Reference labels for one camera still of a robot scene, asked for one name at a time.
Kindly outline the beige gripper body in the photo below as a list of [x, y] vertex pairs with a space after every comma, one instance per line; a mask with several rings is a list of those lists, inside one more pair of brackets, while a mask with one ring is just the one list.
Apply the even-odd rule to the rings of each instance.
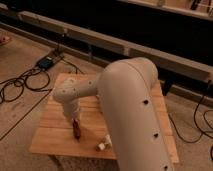
[[80, 120], [80, 106], [78, 100], [64, 103], [63, 114], [68, 120]]

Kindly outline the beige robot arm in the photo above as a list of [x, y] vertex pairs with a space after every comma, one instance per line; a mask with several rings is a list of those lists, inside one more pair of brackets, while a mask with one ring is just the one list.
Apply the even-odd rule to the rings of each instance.
[[99, 97], [120, 171], [175, 171], [151, 95], [157, 80], [151, 60], [124, 59], [87, 80], [66, 79], [53, 98], [76, 118], [79, 98]]

